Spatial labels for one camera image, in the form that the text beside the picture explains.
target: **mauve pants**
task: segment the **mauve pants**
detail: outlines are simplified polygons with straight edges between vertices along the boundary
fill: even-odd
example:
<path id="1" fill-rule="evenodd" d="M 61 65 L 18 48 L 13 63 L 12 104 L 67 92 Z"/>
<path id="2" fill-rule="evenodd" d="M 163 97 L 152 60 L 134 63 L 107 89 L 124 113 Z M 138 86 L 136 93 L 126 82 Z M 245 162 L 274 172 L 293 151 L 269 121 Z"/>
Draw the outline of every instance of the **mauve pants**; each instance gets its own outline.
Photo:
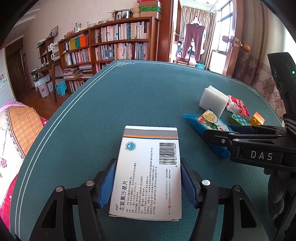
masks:
<path id="1" fill-rule="evenodd" d="M 195 45 L 195 61 L 199 62 L 200 48 L 202 44 L 202 36 L 203 36 L 204 30 L 205 30 L 205 27 L 202 25 L 195 25 L 191 23 L 186 24 L 186 35 L 183 43 L 182 58 L 186 57 L 188 48 L 191 44 L 191 40 L 193 39 L 194 45 Z"/>

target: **stack of books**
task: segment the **stack of books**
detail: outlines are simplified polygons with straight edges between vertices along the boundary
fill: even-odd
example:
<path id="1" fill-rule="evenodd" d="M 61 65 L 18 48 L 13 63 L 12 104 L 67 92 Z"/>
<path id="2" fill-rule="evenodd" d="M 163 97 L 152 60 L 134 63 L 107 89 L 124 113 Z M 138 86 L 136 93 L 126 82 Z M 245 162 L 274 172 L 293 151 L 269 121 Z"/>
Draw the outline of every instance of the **stack of books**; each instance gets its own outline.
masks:
<path id="1" fill-rule="evenodd" d="M 75 78 L 80 75 L 79 68 L 73 67 L 73 68 L 66 68 L 63 70 L 63 76 L 64 79 L 71 79 Z"/>
<path id="2" fill-rule="evenodd" d="M 74 65 L 74 64 L 82 64 L 91 61 L 91 53 L 90 49 L 81 49 L 78 51 L 74 51 L 72 53 L 67 53 L 64 55 L 66 66 Z"/>
<path id="3" fill-rule="evenodd" d="M 140 17 L 154 17 L 161 20 L 161 13 L 163 11 L 163 5 L 160 1 L 141 1 L 139 2 Z"/>
<path id="4" fill-rule="evenodd" d="M 96 64 L 96 72 L 99 72 L 109 64 Z"/>
<path id="5" fill-rule="evenodd" d="M 95 43 L 149 38 L 149 22 L 123 23 L 95 30 Z"/>
<path id="6" fill-rule="evenodd" d="M 82 79 L 89 79 L 93 76 L 91 64 L 80 65 L 79 70 Z"/>
<path id="7" fill-rule="evenodd" d="M 96 60 L 148 60 L 148 43 L 119 43 L 95 48 Z"/>
<path id="8" fill-rule="evenodd" d="M 86 33 L 80 34 L 77 37 L 72 38 L 63 44 L 64 53 L 68 50 L 84 47 L 87 45 L 89 45 L 89 35 Z"/>
<path id="9" fill-rule="evenodd" d="M 80 86 L 83 85 L 83 83 L 84 83 L 83 80 L 69 81 L 71 92 L 74 92 L 75 90 L 77 90 Z"/>

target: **green table cover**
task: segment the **green table cover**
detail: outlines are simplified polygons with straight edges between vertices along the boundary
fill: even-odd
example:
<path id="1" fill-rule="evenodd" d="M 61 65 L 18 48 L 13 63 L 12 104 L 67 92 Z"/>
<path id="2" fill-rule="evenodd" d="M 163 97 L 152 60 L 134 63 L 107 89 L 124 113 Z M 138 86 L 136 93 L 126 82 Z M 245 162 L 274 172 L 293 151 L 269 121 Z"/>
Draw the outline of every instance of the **green table cover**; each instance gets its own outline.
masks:
<path id="1" fill-rule="evenodd" d="M 180 156 L 202 178 L 217 186 L 240 185 L 261 218 L 269 239 L 276 228 L 268 214 L 267 183 L 263 169 L 220 160 L 182 114 L 201 114 L 199 100 L 212 85 L 241 99 L 251 115 L 256 111 L 266 125 L 281 122 L 256 89 L 234 79 L 197 68 L 154 61 L 114 61 L 69 97 L 40 132 L 20 169 L 11 203 L 11 232 L 29 240 L 44 204 L 56 186 L 80 186 L 117 158 L 125 125 L 177 127 Z M 224 111 L 227 122 L 231 113 Z M 182 219 L 142 221 L 109 217 L 100 210 L 106 236 L 112 240 L 189 240 L 198 210 L 182 191 Z M 215 240 L 223 217 L 219 207 Z M 77 240 L 83 240 L 78 209 L 74 209 Z"/>

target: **green box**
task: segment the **green box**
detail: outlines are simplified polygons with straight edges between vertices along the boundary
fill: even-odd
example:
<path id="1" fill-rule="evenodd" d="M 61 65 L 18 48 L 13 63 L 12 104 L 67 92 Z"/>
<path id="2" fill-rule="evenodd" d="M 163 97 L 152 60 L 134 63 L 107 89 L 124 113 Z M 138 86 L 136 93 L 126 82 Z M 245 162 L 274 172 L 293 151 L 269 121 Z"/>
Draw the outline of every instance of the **green box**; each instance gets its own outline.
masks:
<path id="1" fill-rule="evenodd" d="M 236 113 L 233 113 L 228 121 L 232 125 L 239 125 L 239 126 L 249 126 L 250 125 L 243 117 L 239 116 Z"/>
<path id="2" fill-rule="evenodd" d="M 162 13 L 162 9 L 158 6 L 151 6 L 151 7 L 140 7 L 140 12 L 152 12 L 157 11 L 159 13 Z"/>

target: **white border line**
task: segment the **white border line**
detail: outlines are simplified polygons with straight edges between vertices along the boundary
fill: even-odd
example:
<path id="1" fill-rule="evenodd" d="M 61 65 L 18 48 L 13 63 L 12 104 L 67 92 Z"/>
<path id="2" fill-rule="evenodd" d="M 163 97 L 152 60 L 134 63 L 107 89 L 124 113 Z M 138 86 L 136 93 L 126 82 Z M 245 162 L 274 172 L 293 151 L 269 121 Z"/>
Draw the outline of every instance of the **white border line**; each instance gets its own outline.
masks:
<path id="1" fill-rule="evenodd" d="M 28 170 L 29 170 L 29 167 L 30 167 L 30 165 L 31 165 L 31 162 L 32 162 L 32 160 L 33 160 L 33 158 L 34 158 L 34 156 L 35 156 L 35 154 L 36 154 L 36 152 L 37 152 L 37 150 L 38 150 L 38 148 L 40 147 L 40 145 L 42 144 L 42 142 L 43 142 L 43 140 L 45 139 L 45 137 L 46 137 L 46 135 L 48 134 L 48 132 L 51 130 L 51 128 L 53 127 L 53 125 L 55 124 L 55 122 L 58 120 L 58 118 L 66 111 L 66 109 L 72 104 L 72 102 L 73 101 L 75 101 L 78 97 L 78 99 L 75 101 L 75 103 L 69 108 L 69 110 L 62 116 L 62 118 L 59 120 L 59 122 L 56 124 L 56 126 L 54 127 L 54 129 L 52 130 L 52 132 L 50 133 L 50 135 L 48 136 L 48 138 L 46 139 L 46 141 L 45 141 L 45 143 L 43 144 L 43 146 L 42 146 L 42 148 L 41 148 L 41 150 L 39 151 L 39 153 L 38 153 L 38 155 L 37 155 L 37 157 L 36 157 L 36 159 L 35 159 L 35 162 L 34 162 L 34 164 L 33 164 L 33 166 L 32 166 L 32 168 L 31 168 L 31 171 L 30 171 L 30 173 L 29 173 L 29 176 L 28 176 L 28 179 L 27 179 L 27 181 L 26 181 L 26 185 L 25 185 L 25 187 L 24 187 L 24 191 L 23 191 L 23 194 L 22 194 L 22 199 L 21 199 L 21 203 L 20 203 L 20 211 L 19 211 L 19 218 L 18 218 L 18 236 L 19 236 L 19 238 L 20 238 L 20 214 L 21 214 L 21 209 L 22 209 L 22 202 L 23 202 L 23 198 L 24 198 L 24 195 L 25 195 L 25 190 L 26 190 L 26 188 L 27 188 L 27 184 L 28 184 L 28 181 L 29 181 L 29 178 L 30 178 L 30 176 L 31 176 L 31 173 L 32 173 L 32 171 L 33 171 L 33 168 L 34 168 L 34 166 L 35 166 L 35 163 L 36 163 L 36 161 L 37 161 L 37 159 L 38 159 L 38 157 L 39 157 L 39 155 L 40 155 L 40 153 L 41 153 L 41 151 L 43 150 L 43 148 L 44 148 L 44 146 L 45 146 L 45 144 L 47 143 L 47 141 L 48 141 L 48 139 L 50 138 L 50 136 L 52 135 L 52 133 L 54 132 L 54 130 L 56 129 L 56 127 L 58 126 L 58 124 L 62 121 L 62 119 L 65 117 L 65 115 L 70 111 L 70 109 L 72 109 L 72 107 L 77 103 L 77 101 L 94 85 L 94 84 L 96 84 L 103 76 L 105 76 L 110 70 L 112 70 L 114 67 L 121 67 L 121 66 L 124 66 L 124 65 L 127 65 L 127 64 L 123 64 L 123 65 L 118 65 L 118 64 L 120 64 L 120 63 L 130 63 L 130 62 L 133 62 L 133 63 L 145 63 L 145 64 L 163 64 L 163 65 L 170 65 L 170 66 L 179 66 L 179 67 L 182 67 L 182 68 L 189 68 L 189 69 L 192 69 L 192 70 L 196 70 L 196 71 L 204 71 L 204 70 L 200 70 L 200 69 L 197 69 L 197 68 L 193 68 L 193 67 L 188 67 L 188 66 L 181 66 L 181 65 L 178 65 L 178 64 L 172 64 L 172 63 L 165 63 L 165 62 L 157 62 L 157 61 L 155 61 L 155 62 L 150 62 L 150 61 L 134 61 L 134 60 L 125 60 L 125 61 L 118 61 L 118 62 L 116 62 L 116 63 L 114 63 L 112 66 L 110 66 L 108 69 L 106 69 L 103 73 L 101 73 L 101 75 L 99 75 L 96 79 L 94 79 L 88 86 L 86 86 L 69 104 L 68 104 L 68 106 L 66 106 L 66 108 L 63 110 L 63 112 L 56 118 L 56 120 L 54 121 L 54 123 L 50 126 L 50 128 L 48 129 L 48 131 L 46 132 L 46 134 L 44 135 L 44 137 L 43 137 L 43 139 L 41 140 L 41 142 L 40 142 L 40 144 L 38 145 L 38 147 L 37 147 L 37 149 L 36 149 L 36 151 L 35 151 L 35 153 L 34 153 L 34 155 L 33 155 L 33 157 L 31 158 L 31 161 L 30 161 L 30 163 L 29 163 L 29 165 L 28 165 L 28 167 L 27 167 L 27 170 L 26 170 L 26 172 L 25 172 L 25 175 L 24 175 L 24 178 L 23 178 L 23 181 L 22 181 L 22 184 L 21 184 L 21 188 L 20 188 L 20 192 L 19 192 L 19 196 L 18 196 L 18 199 L 17 199 L 17 206 L 16 206 L 16 210 L 15 210 L 15 234 L 17 233 L 17 208 L 18 208 L 18 203 L 19 203 L 19 198 L 20 198 L 20 193 L 21 193 L 21 190 L 22 190 L 22 186 L 23 186 L 23 183 L 24 183 L 24 180 L 25 180 L 25 177 L 26 177 L 26 175 L 27 175 L 27 172 L 28 172 Z M 233 82 L 236 82 L 236 83 L 238 83 L 238 84 L 240 84 L 240 85 L 243 85 L 243 86 L 245 86 L 245 87 L 247 87 L 249 90 L 254 90 L 254 91 L 256 91 L 256 93 L 258 94 L 258 92 L 257 92 L 257 90 L 254 88 L 254 87 L 252 87 L 252 86 L 249 86 L 249 85 L 246 85 L 246 84 L 244 84 L 243 82 L 240 82 L 240 81 L 237 81 L 237 80 L 234 80 L 234 79 L 231 79 L 231 78 L 227 78 L 227 77 L 225 77 L 225 76 L 223 76 L 223 75 L 219 75 L 219 74 L 217 74 L 217 73 L 214 73 L 214 72 L 211 72 L 211 74 L 214 74 L 214 75 L 216 75 L 216 76 L 218 76 L 218 77 L 222 77 L 222 78 L 224 78 L 224 79 L 227 79 L 227 80 L 231 80 L 231 81 L 233 81 Z M 268 107 L 271 109 L 271 111 L 272 112 L 274 112 L 275 113 L 275 111 L 272 109 L 272 107 L 270 106 L 270 104 L 262 97 L 262 95 L 260 95 L 259 94 L 259 96 L 261 97 L 261 99 L 263 99 L 263 101 L 268 105 Z"/>
<path id="2" fill-rule="evenodd" d="M 33 157 L 31 158 L 31 161 L 30 161 L 30 163 L 29 163 L 29 165 L 28 165 L 28 167 L 27 167 L 27 170 L 26 170 L 26 173 L 25 173 L 25 175 L 24 175 L 24 178 L 23 178 L 23 181 L 22 181 L 22 184 L 21 184 L 21 188 L 20 188 L 20 192 L 19 192 L 19 195 L 18 195 L 18 199 L 17 199 L 17 206 L 16 206 L 16 211 L 15 211 L 15 234 L 17 233 L 17 224 L 16 224 L 16 220 L 17 220 L 17 207 L 18 207 L 18 202 L 19 202 L 19 198 L 20 198 L 20 193 L 21 193 L 21 190 L 22 190 L 22 186 L 23 186 L 23 184 L 24 184 L 24 180 L 25 180 L 25 177 L 26 177 L 26 175 L 27 175 L 27 172 L 28 172 L 28 170 L 29 170 L 29 168 L 30 168 L 30 165 L 31 165 L 31 162 L 32 162 L 32 160 L 33 160 L 33 158 L 34 158 L 34 156 L 35 156 L 35 154 L 36 154 L 36 152 L 38 151 L 38 148 L 40 147 L 40 145 L 42 144 L 42 142 L 43 142 L 43 140 L 45 139 L 45 137 L 46 137 L 46 135 L 48 134 L 48 132 L 51 130 L 51 128 L 53 127 L 53 125 L 55 124 L 55 122 L 59 119 L 59 117 L 66 111 L 66 109 L 72 104 L 72 102 L 73 101 L 75 101 L 80 95 L 80 97 L 78 98 L 78 100 L 96 83 L 96 82 L 98 82 L 104 75 L 106 75 L 110 70 L 112 70 L 114 67 L 116 66 L 116 64 L 114 64 L 113 66 L 111 66 L 109 69 L 107 69 L 106 71 L 104 71 L 103 73 L 101 73 L 101 75 L 99 75 L 96 79 L 94 79 L 92 82 L 90 82 L 90 84 L 88 85 L 88 86 L 86 86 L 67 106 L 66 106 L 66 108 L 63 110 L 63 112 L 56 118 L 56 120 L 53 122 L 53 124 L 50 126 L 50 128 L 48 129 L 48 131 L 46 132 L 46 134 L 44 135 L 44 137 L 43 137 L 43 139 L 41 140 L 41 142 L 40 142 L 40 144 L 38 145 L 38 147 L 37 147 L 37 149 L 36 149 L 36 151 L 35 151 L 35 153 L 34 153 L 34 155 L 33 155 Z M 61 120 L 65 117 L 65 115 L 69 112 L 69 110 L 64 114 L 64 116 L 61 118 Z M 33 168 L 34 168 L 34 165 L 35 165 L 35 163 L 36 163 L 36 161 L 37 161 L 37 159 L 38 159 L 38 157 L 39 157 L 39 155 L 40 155 L 40 153 L 41 153 L 41 151 L 42 151 L 42 149 L 43 149 L 43 147 L 45 146 L 45 144 L 46 144 L 46 142 L 48 141 L 48 139 L 49 139 L 49 137 L 51 136 L 51 134 L 53 133 L 53 131 L 50 133 L 50 135 L 48 136 L 48 138 L 46 139 L 46 141 L 45 141 L 45 143 L 44 143 L 44 145 L 42 146 L 42 148 L 41 148 L 41 150 L 40 150 L 40 152 L 39 152 L 39 154 L 38 154 L 38 156 L 36 157 L 36 159 L 35 159 L 35 162 L 34 162 L 34 164 L 33 164 L 33 166 L 32 166 L 32 169 L 31 169 L 31 171 L 30 171 L 30 173 L 29 173 L 29 176 L 28 176 L 28 179 L 27 179 L 27 182 L 26 182 L 26 185 L 25 185 L 25 187 L 24 187 L 24 191 L 23 191 L 23 195 L 22 195 L 22 200 L 21 200 L 21 203 L 20 203 L 20 211 L 19 211 L 19 223 L 18 223 L 18 236 L 20 237 L 20 213 L 21 213 L 21 209 L 22 209 L 22 201 L 23 201 L 23 198 L 24 198 L 24 194 L 25 194 L 25 190 L 26 190 L 26 187 L 27 187 L 27 184 L 28 184 L 28 181 L 29 181 L 29 178 L 30 178 L 30 176 L 31 176 L 31 173 L 32 173 L 32 170 L 33 170 Z"/>

